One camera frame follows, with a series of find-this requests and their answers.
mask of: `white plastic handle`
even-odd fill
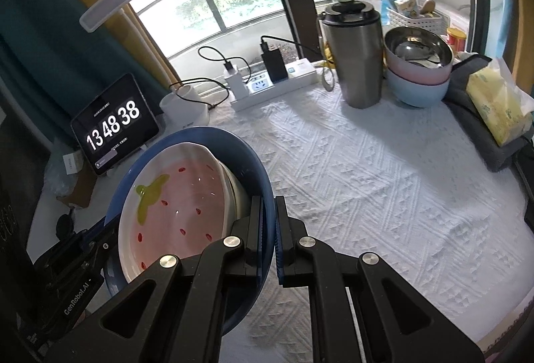
[[[79,18],[79,23],[88,33],[92,33],[130,1],[132,0],[98,0]]]

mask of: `power strip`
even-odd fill
[[[248,96],[236,100],[233,93],[230,93],[232,108],[241,111],[319,81],[319,75],[308,59],[288,63],[286,69],[289,78],[275,84],[266,71],[253,76],[247,84],[250,91]]]

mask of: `triangular cutout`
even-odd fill
[[[132,338],[155,288],[156,282],[147,280],[102,319],[102,326],[126,339]]]
[[[410,300],[395,283],[389,279],[384,279],[382,285],[402,334],[412,334],[430,325],[431,319],[427,314]]]

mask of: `metal pivot bolt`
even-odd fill
[[[378,261],[380,260],[380,258],[378,257],[377,254],[374,254],[374,253],[365,253],[362,257],[361,257],[362,261],[364,261],[366,264],[368,265],[375,265],[378,263]]]
[[[176,259],[171,254],[167,254],[160,259],[160,265],[164,268],[172,268],[176,265],[177,262],[178,259]]]
[[[298,240],[298,243],[303,247],[313,247],[315,245],[315,239],[310,236],[303,236]]]
[[[241,239],[237,236],[227,236],[223,243],[227,247],[237,247],[241,243]]]

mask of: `digital clock display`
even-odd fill
[[[129,74],[104,90],[72,120],[71,126],[98,175],[159,131],[134,77]]]

